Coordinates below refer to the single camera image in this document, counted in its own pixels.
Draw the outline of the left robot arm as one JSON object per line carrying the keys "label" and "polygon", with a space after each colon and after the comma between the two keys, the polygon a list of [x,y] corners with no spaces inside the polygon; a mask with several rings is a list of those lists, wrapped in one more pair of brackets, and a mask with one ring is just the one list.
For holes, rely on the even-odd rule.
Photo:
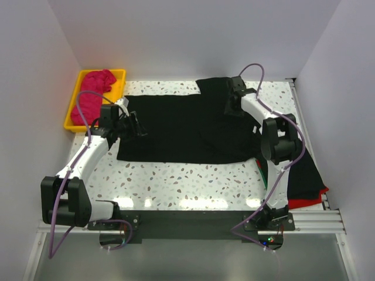
{"label": "left robot arm", "polygon": [[137,113],[126,112],[118,104],[104,104],[97,126],[89,126],[84,142],[71,161],[55,176],[41,184],[42,219],[46,224],[84,227],[99,220],[110,220],[118,211],[113,201],[93,201],[88,195],[88,180],[96,165],[117,140],[132,140],[146,135]]}

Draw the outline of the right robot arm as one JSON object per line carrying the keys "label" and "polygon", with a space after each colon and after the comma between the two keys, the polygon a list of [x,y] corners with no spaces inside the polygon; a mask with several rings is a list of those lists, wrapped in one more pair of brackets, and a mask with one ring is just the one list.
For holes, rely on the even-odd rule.
{"label": "right robot arm", "polygon": [[276,228],[288,218],[288,178],[290,167],[305,152],[299,154],[301,132],[292,114],[283,115],[264,103],[254,90],[248,89],[240,76],[229,79],[229,99],[226,115],[251,115],[261,125],[261,154],[267,161],[267,191],[259,210],[245,222],[255,229]]}

